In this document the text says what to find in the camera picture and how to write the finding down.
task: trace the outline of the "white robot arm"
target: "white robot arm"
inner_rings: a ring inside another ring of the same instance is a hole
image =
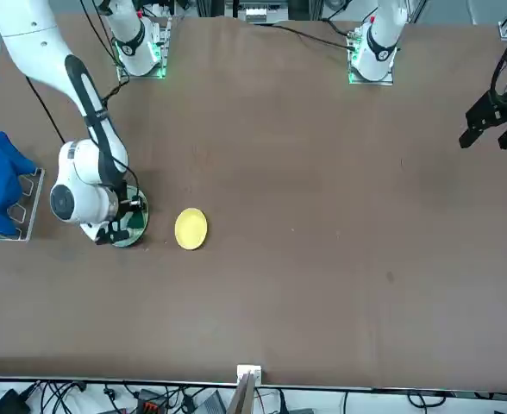
[[[0,0],[0,33],[18,69],[65,93],[88,129],[89,139],[60,149],[59,174],[50,193],[54,215],[79,223],[95,242],[128,237],[111,226],[131,205],[123,180],[127,151],[91,75],[62,39],[48,0]]]
[[[405,0],[379,0],[374,21],[361,27],[359,56],[353,62],[363,78],[377,82],[390,71],[407,19]]]
[[[125,70],[133,76],[149,73],[160,62],[151,47],[160,41],[160,25],[147,17],[139,18],[133,0],[101,0],[96,4],[116,38]]]

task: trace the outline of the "brown table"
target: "brown table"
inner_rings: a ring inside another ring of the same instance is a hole
[[[109,59],[59,19],[101,91]],[[341,39],[318,22],[297,27]],[[0,242],[0,374],[507,391],[507,151],[465,111],[495,28],[408,27],[392,88],[348,85],[340,49],[230,19],[177,25],[164,81],[110,101],[152,215],[95,247],[49,211],[59,140],[5,52],[0,129],[47,169],[29,244]],[[39,88],[66,138],[74,105]],[[173,224],[205,211],[180,249]]]

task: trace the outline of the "yellow plate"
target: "yellow plate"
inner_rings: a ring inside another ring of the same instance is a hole
[[[186,209],[175,222],[175,238],[180,247],[194,250],[202,246],[208,234],[208,221],[199,209]]]

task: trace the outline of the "floor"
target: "floor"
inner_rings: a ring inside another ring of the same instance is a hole
[[[354,0],[349,9],[339,16],[340,20],[360,20],[370,10],[372,10],[378,0]],[[79,12],[80,5],[78,0],[51,0],[55,12]],[[329,16],[331,10],[325,9],[324,16]],[[497,24],[499,20],[507,13],[507,0],[429,0],[429,5],[423,11],[420,17],[420,23],[431,24]],[[17,391],[23,390],[24,384],[0,383],[0,397],[9,388],[14,387]],[[135,403],[132,396],[125,392],[124,388],[115,386],[118,395],[116,399],[117,406],[134,407]],[[265,413],[273,413],[279,409],[279,396],[275,391],[262,390]],[[30,404],[34,407],[39,405],[39,396],[37,392],[30,399]],[[209,396],[205,391],[198,395],[197,402],[201,403],[203,398]],[[232,397],[230,390],[221,390],[222,399],[228,406]],[[74,414],[96,413],[112,409],[109,400],[103,395],[102,386],[89,386],[85,393],[79,395],[78,392],[72,392],[68,395],[68,406]],[[312,408],[317,413],[340,413],[342,412],[342,403],[344,394],[342,392],[315,392],[315,391],[287,391],[285,392],[286,401],[289,409]],[[259,404],[254,405],[256,414],[262,414]],[[445,413],[493,413],[500,411],[507,413],[507,402],[504,401],[486,401],[464,398],[450,398],[441,407],[429,410],[435,414]],[[413,407],[407,401],[405,396],[350,393],[347,398],[347,414],[351,413],[422,413],[423,411]]]
[[[25,390],[30,383],[0,383],[0,398],[10,388],[17,392]],[[125,390],[123,386],[110,386],[116,393],[114,403],[118,410],[127,408],[127,412],[131,412],[136,407],[133,396]],[[139,386],[130,386],[132,392],[139,391]],[[84,392],[80,392],[77,388],[68,393],[65,398],[66,405],[72,414],[97,414],[113,410],[108,397],[103,393],[103,385],[88,385]],[[149,386],[149,391],[163,394],[166,391],[163,387]],[[190,388],[186,392],[192,395],[198,388]],[[195,397],[195,404],[199,406],[206,398],[208,398],[215,388],[201,391]],[[276,414],[280,408],[280,396],[278,391],[274,389],[260,388],[260,396],[263,401],[263,407],[259,403],[259,399],[255,399],[253,403],[253,414]],[[219,389],[222,402],[228,408],[230,400],[233,396],[232,389]],[[45,393],[45,401],[48,401],[52,395],[47,390]],[[285,402],[288,410],[312,409],[316,414],[342,414],[344,392],[320,392],[320,391],[284,391]],[[171,404],[177,404],[182,400],[182,396],[178,400],[171,398]],[[436,403],[440,398],[426,398],[427,404]],[[46,406],[45,412],[51,413],[54,406],[55,398]],[[28,400],[28,406],[32,409],[32,413],[41,412],[41,389],[34,392]],[[350,392],[347,395],[347,414],[423,414],[423,410],[411,405],[404,395],[389,394],[367,394]],[[489,401],[489,400],[473,400],[466,398],[448,398],[443,405],[437,408],[428,408],[429,414],[493,414],[499,412],[507,414],[507,401]],[[174,409],[169,414],[177,414],[178,410]]]

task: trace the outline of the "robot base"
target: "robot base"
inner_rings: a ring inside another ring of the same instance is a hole
[[[127,186],[128,198],[134,197],[136,194],[136,187],[132,185]],[[142,191],[139,190],[139,197],[142,199],[144,208],[141,211],[133,211],[123,216],[121,220],[122,229],[127,229],[129,232],[129,238],[126,240],[117,241],[112,243],[112,246],[117,248],[128,248],[129,246],[137,243],[148,226],[148,201]]]
[[[145,24],[148,32],[148,39],[145,41],[145,47],[148,48],[152,69],[148,73],[137,75],[129,71],[129,74],[125,73],[121,67],[117,67],[117,78],[121,81],[128,75],[130,78],[150,78],[150,79],[164,79],[167,73],[167,56],[169,54],[169,43],[171,39],[171,26],[172,17],[168,16],[165,19],[160,19],[163,22],[152,22],[147,17],[142,17],[142,21]],[[122,56],[119,48],[112,44],[112,49],[118,56],[120,62],[124,62],[125,59]]]
[[[355,52],[347,51],[347,80],[350,84],[371,84],[371,85],[393,85],[393,65],[385,77],[379,81],[371,81],[363,78],[359,72],[354,68],[354,61],[359,58],[359,49],[362,38],[363,27],[355,28],[353,32],[349,32],[347,37],[347,45],[353,46]]]

